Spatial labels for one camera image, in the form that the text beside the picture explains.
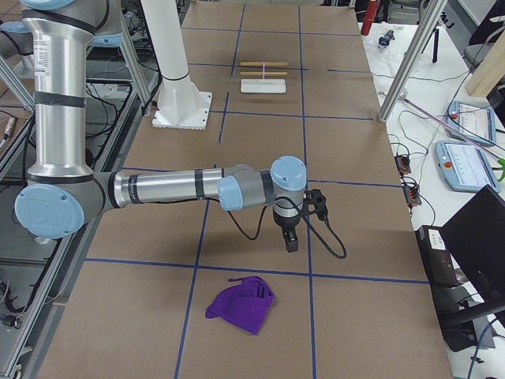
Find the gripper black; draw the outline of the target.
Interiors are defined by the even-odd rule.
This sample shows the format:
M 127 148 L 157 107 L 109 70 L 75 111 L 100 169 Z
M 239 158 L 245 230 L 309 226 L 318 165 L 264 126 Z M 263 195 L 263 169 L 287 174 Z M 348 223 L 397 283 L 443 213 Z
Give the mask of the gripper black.
M 296 226 L 301 221 L 301 217 L 298 211 L 294 208 L 283 208 L 279 205 L 275 205 L 273 208 L 273 218 L 275 223 L 282 229 L 282 236 L 285 240 L 286 252 L 297 252 L 298 237 L 296 234 Z

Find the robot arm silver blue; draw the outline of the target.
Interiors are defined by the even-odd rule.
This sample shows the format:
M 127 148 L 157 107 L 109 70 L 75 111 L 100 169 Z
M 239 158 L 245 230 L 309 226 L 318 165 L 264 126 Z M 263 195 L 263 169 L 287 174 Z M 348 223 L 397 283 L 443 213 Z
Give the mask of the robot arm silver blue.
M 86 50 L 93 43 L 123 42 L 119 2 L 26 1 L 22 19 L 33 37 L 36 118 L 36 162 L 15 200 L 23 227 L 39 237 L 63 238 L 114 208 L 213 199 L 227 211 L 272 207 L 287 250 L 297 250 L 295 228 L 307 178 L 296 157 L 280 157 L 265 171 L 237 165 L 163 174 L 96 173 L 86 164 Z

